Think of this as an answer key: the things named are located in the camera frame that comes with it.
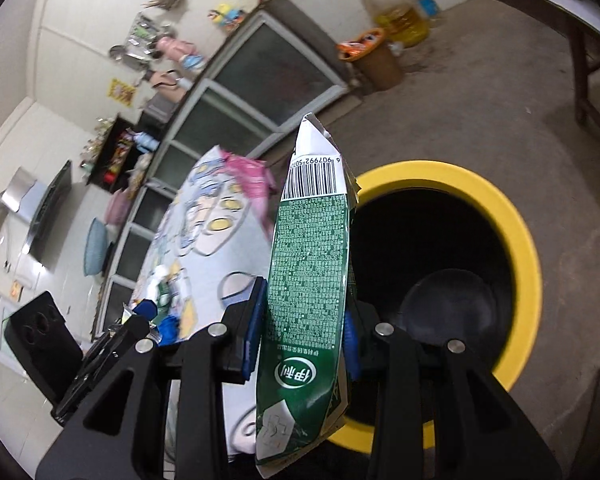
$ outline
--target wooden table leg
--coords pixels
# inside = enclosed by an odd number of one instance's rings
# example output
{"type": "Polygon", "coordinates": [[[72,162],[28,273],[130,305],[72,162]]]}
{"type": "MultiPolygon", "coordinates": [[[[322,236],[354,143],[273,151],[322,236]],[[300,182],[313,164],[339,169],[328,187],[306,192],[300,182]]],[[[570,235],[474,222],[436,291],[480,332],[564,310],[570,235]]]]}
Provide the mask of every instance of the wooden table leg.
{"type": "Polygon", "coordinates": [[[572,18],[567,19],[567,37],[569,38],[571,60],[573,62],[576,122],[584,124],[587,121],[587,111],[582,103],[589,99],[589,65],[587,64],[584,34],[572,18]]]}

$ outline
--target metal screw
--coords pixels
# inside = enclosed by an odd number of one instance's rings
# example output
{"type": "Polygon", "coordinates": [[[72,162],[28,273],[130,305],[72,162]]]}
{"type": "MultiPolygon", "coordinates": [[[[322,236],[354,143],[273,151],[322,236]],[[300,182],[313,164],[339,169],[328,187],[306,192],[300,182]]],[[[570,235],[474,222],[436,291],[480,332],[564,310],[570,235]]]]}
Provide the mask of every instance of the metal screw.
{"type": "Polygon", "coordinates": [[[388,336],[394,333],[394,326],[390,323],[378,323],[376,325],[376,332],[380,335],[388,336]]]}
{"type": "Polygon", "coordinates": [[[446,347],[449,348],[449,351],[454,354],[461,354],[466,348],[466,346],[464,346],[464,343],[459,339],[452,339],[446,344],[446,347]]]}
{"type": "Polygon", "coordinates": [[[136,352],[145,354],[154,347],[154,342],[144,338],[136,343],[136,352]]]}
{"type": "Polygon", "coordinates": [[[221,335],[226,334],[226,325],[222,323],[213,323],[213,325],[209,325],[209,328],[206,329],[209,332],[211,337],[220,337],[221,335]]]}

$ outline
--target gray floor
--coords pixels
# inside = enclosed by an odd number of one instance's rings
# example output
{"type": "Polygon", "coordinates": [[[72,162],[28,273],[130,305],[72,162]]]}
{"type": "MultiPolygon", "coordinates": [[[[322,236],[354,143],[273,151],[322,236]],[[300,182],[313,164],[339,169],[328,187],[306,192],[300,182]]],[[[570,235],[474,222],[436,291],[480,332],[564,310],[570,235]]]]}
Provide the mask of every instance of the gray floor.
{"type": "MultiPolygon", "coordinates": [[[[331,124],[356,174],[409,159],[464,166],[527,222],[544,307],[513,396],[555,451],[575,454],[600,367],[600,140],[573,120],[566,40],[493,0],[471,0],[402,58],[405,81],[331,124]]],[[[600,78],[594,85],[600,99],[600,78]]]]}

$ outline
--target trash can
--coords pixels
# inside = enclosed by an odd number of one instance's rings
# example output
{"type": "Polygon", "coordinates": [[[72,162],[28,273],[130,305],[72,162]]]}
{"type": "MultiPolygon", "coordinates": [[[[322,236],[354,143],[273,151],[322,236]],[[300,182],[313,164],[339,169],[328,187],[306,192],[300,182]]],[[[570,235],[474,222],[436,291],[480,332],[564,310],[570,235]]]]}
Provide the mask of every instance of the trash can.
{"type": "MultiPolygon", "coordinates": [[[[513,204],[482,177],[430,160],[358,178],[350,231],[358,297],[422,342],[459,338],[506,390],[525,367],[541,315],[535,246],[513,204]]],[[[334,444],[370,453],[377,384],[353,383],[334,444]]],[[[434,445],[426,388],[424,446],[434,445]]]]}
{"type": "Polygon", "coordinates": [[[382,28],[372,28],[355,40],[340,44],[339,48],[340,59],[353,63],[377,90],[388,90],[404,78],[397,59],[389,50],[382,28]],[[360,47],[350,51],[342,49],[342,46],[349,45],[360,47]]]}

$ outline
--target brand logo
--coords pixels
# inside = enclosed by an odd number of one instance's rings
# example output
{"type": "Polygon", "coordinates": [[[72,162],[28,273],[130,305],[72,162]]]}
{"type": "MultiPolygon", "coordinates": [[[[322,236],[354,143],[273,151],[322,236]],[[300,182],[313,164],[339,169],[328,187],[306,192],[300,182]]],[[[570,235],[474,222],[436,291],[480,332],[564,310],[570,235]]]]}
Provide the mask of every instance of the brand logo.
{"type": "Polygon", "coordinates": [[[295,390],[315,379],[315,365],[304,357],[287,357],[278,363],[273,374],[280,386],[295,390]]]}

